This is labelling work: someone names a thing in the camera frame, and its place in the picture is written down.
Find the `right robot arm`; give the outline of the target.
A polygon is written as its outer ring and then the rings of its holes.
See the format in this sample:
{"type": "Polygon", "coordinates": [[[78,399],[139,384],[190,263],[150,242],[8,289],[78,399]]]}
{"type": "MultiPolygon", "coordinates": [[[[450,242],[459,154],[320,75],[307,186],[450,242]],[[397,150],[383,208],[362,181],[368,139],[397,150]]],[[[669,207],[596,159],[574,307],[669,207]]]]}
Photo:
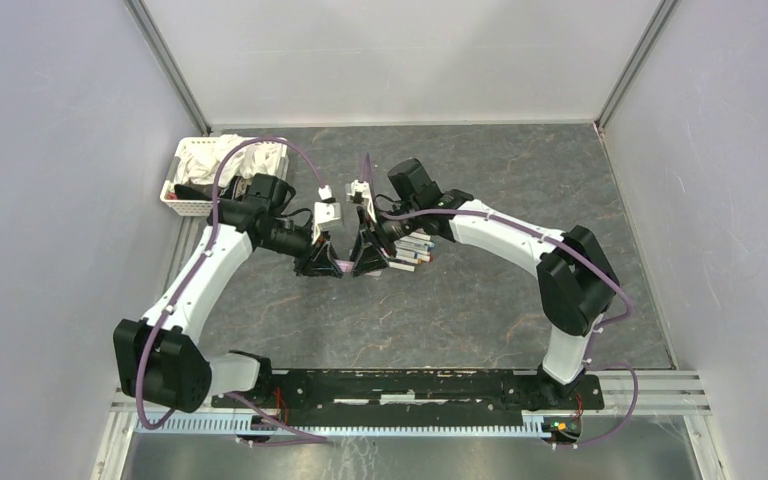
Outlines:
{"type": "Polygon", "coordinates": [[[371,162],[346,187],[357,208],[359,231],[351,252],[352,274],[390,266],[396,243],[423,233],[502,258],[532,275],[545,317],[551,324],[547,351],[538,370],[537,392],[551,408],[562,408],[578,393],[593,333],[614,299],[630,302],[593,232],[540,227],[503,214],[472,194],[442,190],[418,159],[388,173],[396,197],[388,210],[377,204],[371,162]]]}

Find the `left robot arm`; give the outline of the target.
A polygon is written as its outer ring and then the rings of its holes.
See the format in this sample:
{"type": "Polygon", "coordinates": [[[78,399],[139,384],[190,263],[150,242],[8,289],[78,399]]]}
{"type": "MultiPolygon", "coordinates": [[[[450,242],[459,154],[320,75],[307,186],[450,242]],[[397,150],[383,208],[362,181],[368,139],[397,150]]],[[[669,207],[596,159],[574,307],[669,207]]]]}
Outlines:
{"type": "Polygon", "coordinates": [[[244,352],[208,358],[198,343],[220,294],[258,249],[292,258],[300,276],[342,276],[328,235],[341,222],[332,189],[319,188],[302,225],[285,211],[295,195],[286,181],[257,174],[240,198],[216,200],[196,250],[161,298],[140,319],[123,319],[114,329],[126,395],[186,413],[227,391],[255,408],[272,399],[268,359],[244,352]]]}

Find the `pink highlighter pen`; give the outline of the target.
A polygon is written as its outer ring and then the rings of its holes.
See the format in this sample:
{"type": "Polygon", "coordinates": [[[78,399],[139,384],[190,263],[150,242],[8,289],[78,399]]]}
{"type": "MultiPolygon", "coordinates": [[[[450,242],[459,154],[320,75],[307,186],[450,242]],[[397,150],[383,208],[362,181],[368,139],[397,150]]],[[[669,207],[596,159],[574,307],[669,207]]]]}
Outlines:
{"type": "Polygon", "coordinates": [[[353,271],[353,263],[345,260],[337,260],[337,266],[343,273],[351,273],[353,271]]]}

